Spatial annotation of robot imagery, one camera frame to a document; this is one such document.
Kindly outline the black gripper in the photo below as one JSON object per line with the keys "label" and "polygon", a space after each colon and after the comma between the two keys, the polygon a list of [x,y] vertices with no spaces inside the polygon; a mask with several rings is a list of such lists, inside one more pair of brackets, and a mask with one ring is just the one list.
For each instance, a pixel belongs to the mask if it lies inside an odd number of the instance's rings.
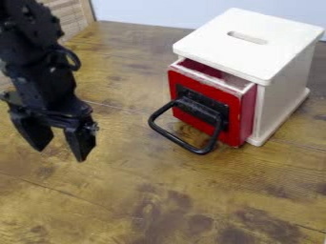
{"label": "black gripper", "polygon": [[74,94],[78,57],[72,51],[1,51],[0,60],[14,87],[3,101],[21,137],[41,152],[53,138],[50,127],[64,129],[74,159],[85,161],[98,126],[90,106]]}

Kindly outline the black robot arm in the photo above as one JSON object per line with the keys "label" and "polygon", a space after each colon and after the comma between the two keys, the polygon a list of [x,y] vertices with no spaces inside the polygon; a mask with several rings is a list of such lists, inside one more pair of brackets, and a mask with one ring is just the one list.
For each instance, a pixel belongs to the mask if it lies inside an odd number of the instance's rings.
{"label": "black robot arm", "polygon": [[94,148],[97,124],[92,107],[74,94],[77,55],[58,39],[60,19],[36,0],[0,0],[0,71],[13,90],[0,93],[13,126],[36,151],[64,131],[77,161]]}

